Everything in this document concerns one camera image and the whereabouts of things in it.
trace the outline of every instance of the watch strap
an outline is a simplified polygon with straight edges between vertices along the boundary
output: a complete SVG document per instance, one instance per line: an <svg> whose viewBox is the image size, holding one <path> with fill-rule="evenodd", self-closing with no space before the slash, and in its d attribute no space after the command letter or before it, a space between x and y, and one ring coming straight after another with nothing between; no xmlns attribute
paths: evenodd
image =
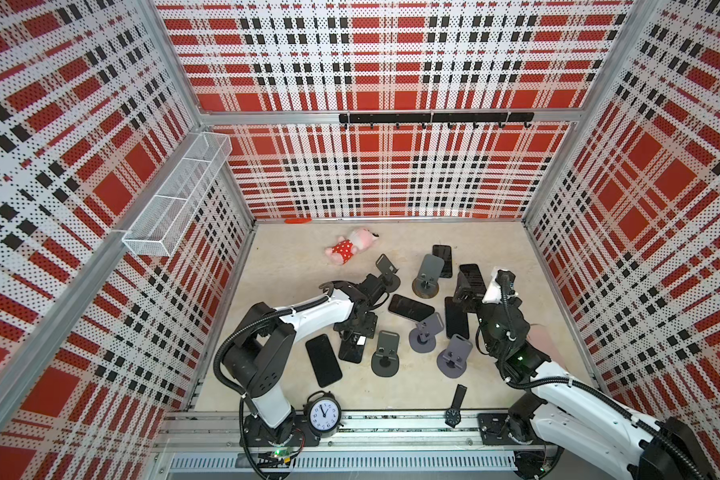
<svg viewBox="0 0 720 480"><path fill-rule="evenodd" d="M454 394L454 400L451 403L451 408L460 409L461 402L464 400L464 395L467 393L467 387L458 384L456 386L456 393Z"/></svg>

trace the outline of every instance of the red polka dot dress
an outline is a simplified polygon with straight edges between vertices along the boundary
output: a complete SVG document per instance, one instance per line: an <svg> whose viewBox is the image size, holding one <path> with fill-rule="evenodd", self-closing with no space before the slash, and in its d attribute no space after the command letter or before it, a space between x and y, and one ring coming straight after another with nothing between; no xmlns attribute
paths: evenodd
<svg viewBox="0 0 720 480"><path fill-rule="evenodd" d="M336 246L333 247L333 253L339 254L344 259L344 264L347 263L347 260L352 258L352 242L349 240L344 240L343 242L339 242L336 244Z"/></svg>

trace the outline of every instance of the wristwatch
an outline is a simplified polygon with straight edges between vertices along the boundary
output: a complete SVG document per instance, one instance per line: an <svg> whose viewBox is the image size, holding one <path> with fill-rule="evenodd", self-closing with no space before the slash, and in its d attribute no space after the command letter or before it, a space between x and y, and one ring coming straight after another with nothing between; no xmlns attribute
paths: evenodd
<svg viewBox="0 0 720 480"><path fill-rule="evenodd" d="M451 408L445 411L445 425L456 428L456 425L461 423L461 412L459 410L461 409L461 402L464 400L465 393L467 393L467 387L459 384L456 387Z"/></svg>

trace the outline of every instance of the perforated panel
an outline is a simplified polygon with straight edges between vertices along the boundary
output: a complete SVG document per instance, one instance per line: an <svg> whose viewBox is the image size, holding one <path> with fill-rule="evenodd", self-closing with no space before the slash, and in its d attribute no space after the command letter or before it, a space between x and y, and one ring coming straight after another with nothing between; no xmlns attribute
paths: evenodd
<svg viewBox="0 0 720 480"><path fill-rule="evenodd" d="M172 258L127 254L118 264L0 434L0 478L142 474L163 413L191 394L245 239L224 188L213 182Z"/></svg>
<svg viewBox="0 0 720 480"><path fill-rule="evenodd" d="M567 124L220 127L254 216L519 218Z"/></svg>
<svg viewBox="0 0 720 480"><path fill-rule="evenodd" d="M632 3L156 0L208 111L578 107Z"/></svg>
<svg viewBox="0 0 720 480"><path fill-rule="evenodd" d="M0 370L186 131L129 2L0 2Z"/></svg>
<svg viewBox="0 0 720 480"><path fill-rule="evenodd" d="M720 2L664 2L533 232L620 401L720 473Z"/></svg>

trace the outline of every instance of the white robotic arm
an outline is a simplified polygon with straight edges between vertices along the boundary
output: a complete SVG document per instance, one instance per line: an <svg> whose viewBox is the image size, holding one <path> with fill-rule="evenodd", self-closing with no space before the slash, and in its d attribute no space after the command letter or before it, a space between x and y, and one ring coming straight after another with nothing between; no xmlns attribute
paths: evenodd
<svg viewBox="0 0 720 480"><path fill-rule="evenodd" d="M316 302L321 297L308 300L305 303ZM327 302L314 306L311 309L297 312L293 306L282 306L276 310L293 310L293 313L281 316L280 321L293 325L296 335L293 342L297 342L323 327L344 322L352 313L354 303L349 296L341 290L334 290ZM260 396L252 396L253 405L256 406L261 419L270 428L277 428L292 411L291 403L282 392L281 378L277 378L269 391Z"/></svg>
<svg viewBox="0 0 720 480"><path fill-rule="evenodd" d="M361 284L325 284L324 295L278 310L257 303L224 341L214 359L214 372L250 402L270 442L282 444L292 434L294 411L280 387L292 344L331 324L334 330L372 337L376 315L371 310L385 291L392 290L385 288L384 275L368 275ZM578 381L525 340L530 326L518 308L514 274L496 269L488 287L481 285L482 279L480 285L470 285L476 278L459 275L454 301L464 302L465 309L476 308L485 348L498 359L507 384L530 390L509 408L508 427L516 442L534 437L552 442L617 480L715 479L684 423L674 418L659 422L616 402ZM257 335L269 338L261 345ZM220 374L221 358L242 387Z"/></svg>

